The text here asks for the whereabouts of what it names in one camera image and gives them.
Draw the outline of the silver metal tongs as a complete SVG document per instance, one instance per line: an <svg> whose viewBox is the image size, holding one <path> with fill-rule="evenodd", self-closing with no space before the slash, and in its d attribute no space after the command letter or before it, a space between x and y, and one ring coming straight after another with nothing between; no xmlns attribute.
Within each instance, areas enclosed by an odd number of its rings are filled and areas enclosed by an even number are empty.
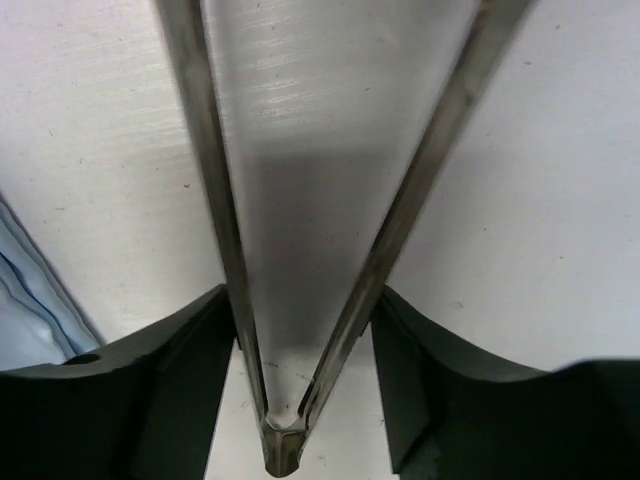
<svg viewBox="0 0 640 480"><path fill-rule="evenodd" d="M305 444L357 339L369 322L385 282L406 245L445 160L531 5L529 1L480 2L424 134L299 403L295 421L283 428L274 426L268 419L255 315L202 4L199 1L157 2L227 280L238 342L243 351L260 428L265 468L273 477L283 478L298 470Z"/></svg>

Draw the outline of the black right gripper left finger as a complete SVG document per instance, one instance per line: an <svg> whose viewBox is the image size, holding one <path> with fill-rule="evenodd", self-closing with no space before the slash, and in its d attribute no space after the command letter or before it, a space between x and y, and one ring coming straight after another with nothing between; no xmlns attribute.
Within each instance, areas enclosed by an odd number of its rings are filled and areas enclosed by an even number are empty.
<svg viewBox="0 0 640 480"><path fill-rule="evenodd" d="M1 375L5 479L201 479L235 339L218 286L64 364Z"/></svg>

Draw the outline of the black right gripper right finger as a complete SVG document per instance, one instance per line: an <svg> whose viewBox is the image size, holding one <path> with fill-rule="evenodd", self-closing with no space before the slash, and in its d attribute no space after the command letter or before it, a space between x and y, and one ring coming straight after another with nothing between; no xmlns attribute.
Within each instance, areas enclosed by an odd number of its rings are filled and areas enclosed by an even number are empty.
<svg viewBox="0 0 640 480"><path fill-rule="evenodd" d="M544 372L483 350L386 289L371 320L402 479L635 479L639 363Z"/></svg>

